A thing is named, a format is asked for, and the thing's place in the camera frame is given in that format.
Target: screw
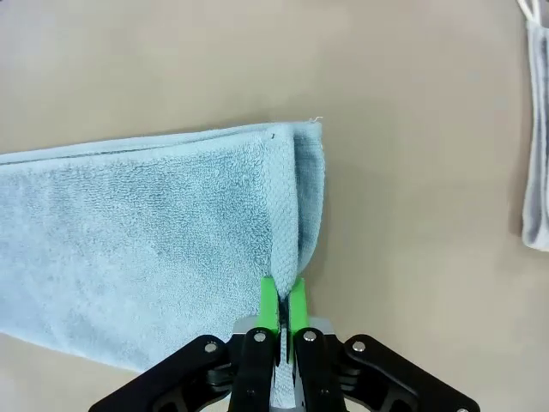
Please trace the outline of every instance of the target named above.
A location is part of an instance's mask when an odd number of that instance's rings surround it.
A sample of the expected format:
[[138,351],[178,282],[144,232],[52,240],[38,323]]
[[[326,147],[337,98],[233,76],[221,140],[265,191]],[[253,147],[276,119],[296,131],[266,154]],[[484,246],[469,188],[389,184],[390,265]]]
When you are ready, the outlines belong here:
[[267,336],[263,332],[257,332],[254,335],[254,340],[256,342],[263,342],[265,339],[267,339]]
[[204,350],[206,352],[208,352],[209,354],[211,354],[212,352],[215,352],[217,350],[217,343],[215,342],[210,342],[209,344],[207,344],[205,347],[204,347]]
[[364,345],[363,342],[357,341],[357,342],[353,343],[353,350],[355,352],[364,352],[365,349],[366,349],[366,345]]
[[304,334],[303,334],[303,338],[307,341],[307,342],[312,342],[314,341],[315,339],[317,339],[317,334],[315,332],[313,332],[312,330],[308,330],[306,331]]

